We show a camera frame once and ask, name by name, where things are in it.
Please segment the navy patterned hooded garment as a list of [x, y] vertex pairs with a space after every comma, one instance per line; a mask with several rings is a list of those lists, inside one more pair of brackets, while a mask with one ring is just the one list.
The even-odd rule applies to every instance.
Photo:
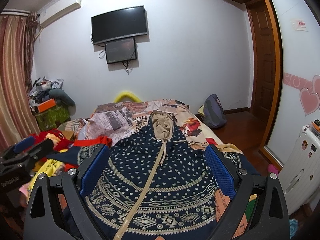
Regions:
[[109, 239], [207, 239], [219, 186], [170, 113], [119, 140], [85, 207]]

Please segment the yellow garment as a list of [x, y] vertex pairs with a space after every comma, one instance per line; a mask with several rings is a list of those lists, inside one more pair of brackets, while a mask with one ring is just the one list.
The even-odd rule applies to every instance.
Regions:
[[27, 187], [27, 191], [29, 195], [31, 195], [33, 186], [35, 184], [35, 181], [37, 180], [37, 177], [41, 173], [45, 173], [47, 176], [57, 176], [59, 172], [64, 171], [65, 164], [61, 161], [55, 160], [55, 159], [48, 159], [41, 167], [40, 169], [35, 173], [35, 176], [32, 178], [32, 180], [29, 183], [29, 186]]

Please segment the red folded garment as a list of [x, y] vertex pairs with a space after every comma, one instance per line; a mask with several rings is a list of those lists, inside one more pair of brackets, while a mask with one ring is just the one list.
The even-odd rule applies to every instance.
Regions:
[[83, 146], [92, 146], [97, 144], [104, 144], [107, 147], [112, 147], [112, 139], [107, 136], [99, 136], [95, 139], [85, 139], [85, 140], [75, 140], [73, 146], [83, 147]]

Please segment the red plush toy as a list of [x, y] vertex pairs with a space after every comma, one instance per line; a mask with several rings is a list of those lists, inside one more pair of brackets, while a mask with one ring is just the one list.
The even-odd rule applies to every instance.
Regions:
[[42, 131], [39, 134], [33, 133], [31, 136], [35, 139], [35, 144], [50, 139], [54, 144], [53, 150], [57, 152], [68, 150], [69, 146], [72, 144], [61, 131], [55, 128], [48, 131]]

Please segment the pink small item on floor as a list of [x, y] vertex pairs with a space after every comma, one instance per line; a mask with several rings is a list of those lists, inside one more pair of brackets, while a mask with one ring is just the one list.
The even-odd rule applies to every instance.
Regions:
[[273, 164], [268, 165], [267, 171], [268, 171], [268, 173], [274, 173], [276, 175], [279, 174], [279, 170]]

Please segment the purple grey backpack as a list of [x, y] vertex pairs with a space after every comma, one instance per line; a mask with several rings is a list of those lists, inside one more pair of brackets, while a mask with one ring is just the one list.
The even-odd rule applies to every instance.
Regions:
[[209, 128], [217, 129], [227, 123], [223, 107], [216, 94], [211, 94], [206, 98], [203, 105], [203, 113], [203, 123]]

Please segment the orange box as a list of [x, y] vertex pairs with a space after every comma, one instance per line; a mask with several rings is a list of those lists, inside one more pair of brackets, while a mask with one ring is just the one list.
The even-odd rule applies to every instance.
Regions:
[[56, 102], [54, 99], [49, 99], [43, 103], [38, 104], [37, 106], [34, 107], [34, 112], [35, 113], [42, 113], [45, 112], [46, 110], [56, 106]]

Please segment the white hard suitcase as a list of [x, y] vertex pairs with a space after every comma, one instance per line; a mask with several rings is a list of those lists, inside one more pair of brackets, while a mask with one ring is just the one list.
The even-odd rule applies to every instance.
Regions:
[[303, 126], [278, 176], [289, 214], [306, 204], [319, 188], [319, 132]]

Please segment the grey green pillow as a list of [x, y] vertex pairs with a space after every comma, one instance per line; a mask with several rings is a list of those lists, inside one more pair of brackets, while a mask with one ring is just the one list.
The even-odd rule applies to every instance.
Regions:
[[51, 89], [49, 91], [49, 97], [51, 99], [60, 100], [61, 102], [63, 102], [65, 105], [69, 107], [75, 106], [75, 102], [63, 89], [58, 89], [58, 88]]

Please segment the yellow curved bed headboard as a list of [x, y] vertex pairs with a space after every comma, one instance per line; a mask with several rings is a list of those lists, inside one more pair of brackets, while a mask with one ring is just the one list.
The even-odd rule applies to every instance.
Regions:
[[123, 99], [129, 99], [132, 102], [141, 102], [140, 98], [137, 97], [135, 94], [128, 92], [128, 91], [123, 91], [120, 92], [114, 99], [115, 103], [121, 102]]

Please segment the brown wooden door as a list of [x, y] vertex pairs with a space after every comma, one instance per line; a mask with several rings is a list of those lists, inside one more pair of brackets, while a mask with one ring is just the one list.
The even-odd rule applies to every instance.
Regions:
[[252, 114], [267, 122], [274, 94], [275, 54], [273, 29], [264, 0], [248, 5], [254, 48]]

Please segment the white sliding wardrobe door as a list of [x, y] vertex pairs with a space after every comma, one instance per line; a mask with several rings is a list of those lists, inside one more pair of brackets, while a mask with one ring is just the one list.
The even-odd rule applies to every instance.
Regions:
[[300, 129], [319, 119], [319, 23], [304, 0], [272, 0], [283, 48], [283, 86], [266, 145], [285, 164]]

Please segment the white air conditioner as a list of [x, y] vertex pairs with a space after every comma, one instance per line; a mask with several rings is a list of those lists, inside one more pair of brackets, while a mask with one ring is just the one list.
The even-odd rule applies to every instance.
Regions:
[[81, 0], [59, 0], [40, 13], [40, 27], [45, 28], [63, 16], [81, 8]]

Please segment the small wall monitor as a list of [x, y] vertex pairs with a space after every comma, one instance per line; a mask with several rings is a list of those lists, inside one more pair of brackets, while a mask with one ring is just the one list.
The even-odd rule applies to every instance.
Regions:
[[136, 41], [132, 38], [124, 38], [105, 43], [107, 64], [135, 60], [137, 58]]

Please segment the black wall television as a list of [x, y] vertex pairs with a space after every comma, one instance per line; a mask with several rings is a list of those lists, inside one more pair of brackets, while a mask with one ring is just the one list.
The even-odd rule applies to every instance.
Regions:
[[91, 26], [93, 44], [148, 34], [143, 5], [93, 16]]

